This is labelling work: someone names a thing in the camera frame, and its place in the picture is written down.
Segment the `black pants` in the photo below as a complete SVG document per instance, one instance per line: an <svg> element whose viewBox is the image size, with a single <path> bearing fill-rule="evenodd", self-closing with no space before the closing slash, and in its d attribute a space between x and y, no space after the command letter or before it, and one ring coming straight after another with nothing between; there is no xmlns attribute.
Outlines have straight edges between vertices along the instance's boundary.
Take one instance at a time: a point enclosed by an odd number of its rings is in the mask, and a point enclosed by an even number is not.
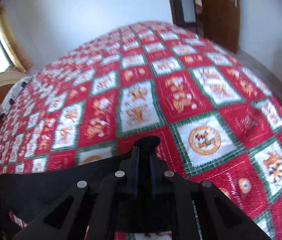
<svg viewBox="0 0 282 240"><path fill-rule="evenodd" d="M0 207L29 223L79 181L86 181L92 192L97 192L103 179L130 157L127 152L66 170L1 174Z"/></svg>

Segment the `red patchwork bear bedspread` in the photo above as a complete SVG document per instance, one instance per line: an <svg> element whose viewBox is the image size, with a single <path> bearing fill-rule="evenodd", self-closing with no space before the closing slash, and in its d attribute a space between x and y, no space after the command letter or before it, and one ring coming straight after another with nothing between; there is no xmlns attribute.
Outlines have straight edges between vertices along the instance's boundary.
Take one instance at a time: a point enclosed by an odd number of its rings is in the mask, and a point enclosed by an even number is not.
<svg viewBox="0 0 282 240"><path fill-rule="evenodd" d="M249 68L172 24L139 22L39 71L4 117L0 174L100 161L156 135L168 167L214 183L282 239L282 107Z"/></svg>

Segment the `grey patterned pillow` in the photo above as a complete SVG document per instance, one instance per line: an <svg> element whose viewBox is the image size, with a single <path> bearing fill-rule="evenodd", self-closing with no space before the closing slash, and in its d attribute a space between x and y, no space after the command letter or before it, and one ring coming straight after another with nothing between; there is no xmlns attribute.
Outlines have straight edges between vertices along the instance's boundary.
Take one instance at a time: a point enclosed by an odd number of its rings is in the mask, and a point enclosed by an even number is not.
<svg viewBox="0 0 282 240"><path fill-rule="evenodd" d="M1 103L0 106L0 119L7 115L16 101L17 97L21 93L21 91L25 88L25 86L31 81L32 76L26 76L22 79L18 80L8 91L6 94L4 100Z"/></svg>

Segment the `yellow curtain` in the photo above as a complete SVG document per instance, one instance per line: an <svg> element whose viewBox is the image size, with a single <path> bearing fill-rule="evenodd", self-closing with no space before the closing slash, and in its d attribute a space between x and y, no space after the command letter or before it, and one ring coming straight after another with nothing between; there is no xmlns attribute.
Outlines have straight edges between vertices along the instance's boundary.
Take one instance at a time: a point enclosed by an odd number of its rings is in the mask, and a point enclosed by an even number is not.
<svg viewBox="0 0 282 240"><path fill-rule="evenodd" d="M20 72L26 73L32 67L32 60L27 56L24 49L12 33L3 5L0 5L0 32L5 43L6 52L13 65Z"/></svg>

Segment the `brown wooden door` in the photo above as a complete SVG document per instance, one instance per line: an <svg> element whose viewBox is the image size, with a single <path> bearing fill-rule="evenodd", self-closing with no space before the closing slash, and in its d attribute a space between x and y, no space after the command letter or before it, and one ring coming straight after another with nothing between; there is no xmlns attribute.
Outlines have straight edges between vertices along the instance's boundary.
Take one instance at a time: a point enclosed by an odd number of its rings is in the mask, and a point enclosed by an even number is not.
<svg viewBox="0 0 282 240"><path fill-rule="evenodd" d="M240 32L240 0L201 0L204 37L237 53Z"/></svg>

